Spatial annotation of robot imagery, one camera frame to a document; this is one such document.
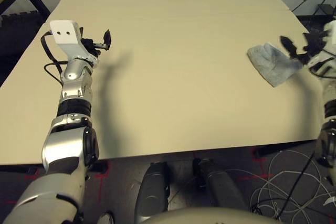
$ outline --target white bracket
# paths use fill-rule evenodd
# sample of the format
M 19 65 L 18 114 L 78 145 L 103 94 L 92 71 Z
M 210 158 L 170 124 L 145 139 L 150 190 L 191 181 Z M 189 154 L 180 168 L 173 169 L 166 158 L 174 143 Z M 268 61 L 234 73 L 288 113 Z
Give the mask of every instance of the white bracket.
M 50 22 L 51 32 L 55 42 L 67 54 L 68 61 L 83 59 L 91 62 L 93 66 L 98 58 L 90 54 L 83 46 L 79 26 L 72 20 L 53 20 Z

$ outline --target black cable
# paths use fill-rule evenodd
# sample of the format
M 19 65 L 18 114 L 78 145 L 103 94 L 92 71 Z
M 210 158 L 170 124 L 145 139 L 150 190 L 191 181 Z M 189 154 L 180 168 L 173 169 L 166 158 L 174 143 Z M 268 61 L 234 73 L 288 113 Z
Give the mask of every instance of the black cable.
M 287 200 L 287 199 L 284 199 L 284 198 L 269 198 L 269 199 L 263 199 L 261 201 L 259 201 L 259 203 L 255 203 L 253 206 L 251 206 L 251 211 L 257 211 L 257 209 L 260 210 L 260 208 L 258 208 L 258 204 L 262 203 L 262 202 L 266 202 L 266 201 L 271 201 L 271 200 Z M 310 207 L 305 207 L 305 209 L 308 209 L 308 210 L 311 210 L 311 211 L 314 211 L 314 212 L 317 212 L 318 214 L 321 214 L 321 215 L 324 215 L 324 216 L 327 216 L 329 218 L 332 218 L 334 220 L 336 220 L 336 217 L 333 217 L 333 216 L 330 216 L 328 214 L 325 214 L 324 212 L 320 212 L 316 209 L 313 209 L 313 208 L 310 208 Z
M 307 170 L 309 164 L 311 163 L 311 160 L 313 159 L 314 157 L 314 152 L 311 154 L 310 158 L 308 159 L 306 165 L 304 166 L 304 168 L 302 169 L 300 175 L 298 176 L 298 178 L 295 180 L 294 182 L 294 185 L 292 187 L 292 189 L 290 190 L 289 194 L 288 194 L 288 197 L 284 203 L 284 206 L 282 207 L 282 209 L 280 210 L 280 213 L 277 215 L 277 217 L 275 218 L 276 220 L 279 219 L 279 217 L 282 215 L 283 211 L 285 210 L 289 200 L 290 200 L 290 197 L 292 196 L 294 190 L 295 190 L 295 187 L 296 185 L 298 184 L 298 182 L 300 181 L 300 178 L 303 176 L 304 172 Z
M 59 79 L 57 79 L 57 77 L 55 77 L 52 73 L 50 73 L 50 72 L 48 71 L 47 67 L 50 66 L 50 65 L 56 65 L 56 64 L 58 64 L 58 65 L 65 65 L 65 64 L 67 64 L 67 63 L 68 63 L 67 61 L 57 61 L 57 62 L 52 62 L 52 63 L 48 63 L 48 64 L 44 65 L 43 69 L 44 69 L 44 70 L 45 70 L 51 77 L 53 77 L 59 84 L 61 84 L 61 85 L 63 86 L 63 83 L 62 83 Z
M 332 52 L 326 51 L 326 50 L 324 50 L 324 49 L 322 49 L 322 51 L 323 51 L 323 52 L 326 52 L 327 54 L 329 54 L 329 55 L 333 56 L 334 58 L 336 58 L 336 55 L 333 54 Z
M 309 72 L 313 75 L 316 76 L 318 78 L 323 78 L 323 79 L 336 79 L 336 77 L 333 76 L 322 76 L 320 74 L 314 73 L 313 71 L 310 70 L 310 68 L 308 68 Z
M 62 73 L 62 68 L 60 66 L 60 64 L 58 63 L 58 61 L 55 59 L 55 57 L 52 55 L 52 53 L 50 52 L 49 48 L 48 48 L 48 45 L 46 43 L 46 39 L 45 37 L 46 36 L 49 36 L 49 35 L 52 35 L 51 31 L 48 31 L 46 32 L 42 37 L 41 37 L 41 44 L 42 44 L 42 47 L 44 49 L 44 51 L 46 52 L 48 58 L 54 63 L 54 65 L 56 66 L 59 74 Z

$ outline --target silver robot arm segment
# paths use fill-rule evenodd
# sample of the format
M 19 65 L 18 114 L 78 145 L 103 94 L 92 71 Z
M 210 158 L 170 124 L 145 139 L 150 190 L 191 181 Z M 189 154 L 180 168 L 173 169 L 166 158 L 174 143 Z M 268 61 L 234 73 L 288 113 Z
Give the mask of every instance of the silver robot arm segment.
M 5 220 L 8 223 L 72 223 L 80 215 L 88 167 L 99 150 L 91 123 L 92 71 L 100 51 L 111 45 L 83 39 L 78 24 L 70 20 L 50 22 L 55 42 L 67 54 L 61 73 L 62 91 L 56 118 L 42 151 L 46 175 L 33 181 Z

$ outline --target black joint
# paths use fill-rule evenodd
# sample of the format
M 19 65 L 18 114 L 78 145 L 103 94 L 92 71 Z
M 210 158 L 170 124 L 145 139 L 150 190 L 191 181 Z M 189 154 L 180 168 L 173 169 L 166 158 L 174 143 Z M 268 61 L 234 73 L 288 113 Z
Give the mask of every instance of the black joint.
M 86 127 L 83 133 L 84 164 L 89 166 L 99 157 L 97 136 L 94 129 Z
M 79 163 L 79 157 L 65 157 L 55 160 L 49 164 L 48 172 L 46 175 L 54 173 L 71 174 L 76 170 Z
M 83 99 L 69 99 L 59 104 L 57 116 L 73 113 L 91 116 L 91 104 Z
M 100 52 L 95 49 L 92 39 L 81 39 L 80 42 L 90 54 L 98 58 Z
M 324 105 L 324 117 L 328 118 L 330 116 L 335 115 L 336 115 L 336 100 L 332 100 Z
M 51 133 L 59 132 L 59 131 L 67 131 L 72 129 L 77 129 L 81 127 L 90 127 L 92 128 L 92 123 L 87 118 L 81 118 L 78 123 L 68 123 L 64 125 L 59 125 L 52 128 Z

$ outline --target beige table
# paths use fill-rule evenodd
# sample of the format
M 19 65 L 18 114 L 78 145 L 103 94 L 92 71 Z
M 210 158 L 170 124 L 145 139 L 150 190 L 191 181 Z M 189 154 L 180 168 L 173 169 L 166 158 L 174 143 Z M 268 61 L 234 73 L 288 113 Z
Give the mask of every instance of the beige table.
M 318 135 L 318 81 L 303 69 L 272 88 L 246 55 L 267 41 L 281 47 L 280 35 L 304 45 L 304 27 L 281 0 L 61 0 L 52 19 L 76 20 L 94 41 L 111 30 L 111 50 L 93 73 L 100 158 Z M 0 88 L 0 164 L 40 163 L 60 94 L 43 71 L 48 21 Z

